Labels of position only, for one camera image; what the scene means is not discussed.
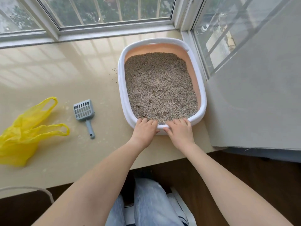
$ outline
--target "forearm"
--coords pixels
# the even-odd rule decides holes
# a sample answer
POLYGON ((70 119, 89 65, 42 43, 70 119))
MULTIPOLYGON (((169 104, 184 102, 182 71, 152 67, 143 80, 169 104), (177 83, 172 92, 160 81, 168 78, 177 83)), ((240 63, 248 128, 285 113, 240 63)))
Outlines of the forearm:
POLYGON ((104 225, 142 150, 131 141, 115 150, 70 186, 34 225, 104 225))
POLYGON ((259 194, 204 153, 197 145, 182 151, 207 185, 230 226, 292 225, 259 194))

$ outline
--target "hand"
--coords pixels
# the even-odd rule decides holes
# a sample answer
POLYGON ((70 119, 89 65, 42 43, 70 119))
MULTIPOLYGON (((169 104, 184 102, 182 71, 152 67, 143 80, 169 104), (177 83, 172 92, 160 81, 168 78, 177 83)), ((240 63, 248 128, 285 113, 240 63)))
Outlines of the hand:
POLYGON ((163 130, 169 135, 172 143, 177 149, 183 151, 187 147, 194 143, 192 128, 189 120, 174 119, 173 121, 167 121, 166 124, 170 128, 163 128, 163 130))
POLYGON ((153 137, 159 132, 157 125, 158 121, 148 121, 147 118, 139 118, 129 141, 142 150, 147 148, 151 144, 153 137))

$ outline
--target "light blue jeans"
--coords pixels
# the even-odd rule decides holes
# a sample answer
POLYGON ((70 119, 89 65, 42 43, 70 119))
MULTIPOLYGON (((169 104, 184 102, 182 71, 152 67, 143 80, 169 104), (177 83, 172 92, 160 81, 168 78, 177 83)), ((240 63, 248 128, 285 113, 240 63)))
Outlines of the light blue jeans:
MULTIPOLYGON (((134 215, 136 226, 183 226, 159 183, 136 178, 134 215)), ((105 226, 126 226, 122 196, 116 199, 105 226)))

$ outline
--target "litter granule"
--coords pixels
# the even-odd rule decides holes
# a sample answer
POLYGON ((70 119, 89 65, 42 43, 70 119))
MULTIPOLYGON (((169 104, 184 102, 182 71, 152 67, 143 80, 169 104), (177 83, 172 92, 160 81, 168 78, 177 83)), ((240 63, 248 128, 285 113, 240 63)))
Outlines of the litter granule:
POLYGON ((173 53, 146 53, 125 63, 126 88, 137 118, 168 120, 188 118, 198 102, 186 63, 173 53))

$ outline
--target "white litter box rim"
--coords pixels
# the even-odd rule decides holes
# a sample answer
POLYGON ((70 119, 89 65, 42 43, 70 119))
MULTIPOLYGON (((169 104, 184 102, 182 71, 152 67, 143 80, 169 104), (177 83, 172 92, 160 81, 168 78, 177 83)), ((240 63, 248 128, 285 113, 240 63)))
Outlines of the white litter box rim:
MULTIPOLYGON (((198 86, 199 86, 199 90, 200 90, 200 94, 201 94, 201 106, 200 109, 197 111, 196 114, 194 114, 193 116, 189 117, 188 120, 190 121, 191 125, 195 125, 198 122, 201 121, 201 119, 204 117, 205 115, 205 111, 206 111, 206 107, 207 107, 207 98, 206 98, 206 92, 205 92, 205 86, 204 86, 204 82, 202 80, 202 76, 201 76, 201 72, 200 69, 198 67, 197 61, 194 57, 194 54, 191 50, 191 48, 182 40, 179 39, 175 39, 175 38, 151 38, 151 39, 145 39, 145 40, 141 40, 135 43, 132 43, 128 46, 126 46, 121 55, 120 58, 118 60, 118 86, 119 86, 119 93, 120 93, 120 99, 121 99, 121 105, 122 105, 122 110, 124 113, 124 116, 126 118, 126 121, 128 122, 128 124, 134 128, 136 123, 137 123, 137 117, 135 117, 133 110, 131 108, 130 105, 130 101, 129 101, 129 96, 128 96, 128 92, 126 89, 126 77, 125 77, 125 70, 124 70, 124 60, 126 57, 126 54, 132 50, 133 48, 142 46, 142 45, 148 45, 148 44, 155 44, 155 43, 166 43, 166 44, 176 44, 179 45, 180 47, 182 47, 188 54, 192 66, 194 68, 194 72, 198 81, 198 86)), ((166 124, 159 124, 158 125, 158 129, 160 130, 160 132, 158 133, 158 135, 165 135, 166 133, 163 131, 164 127, 169 127, 166 124)))

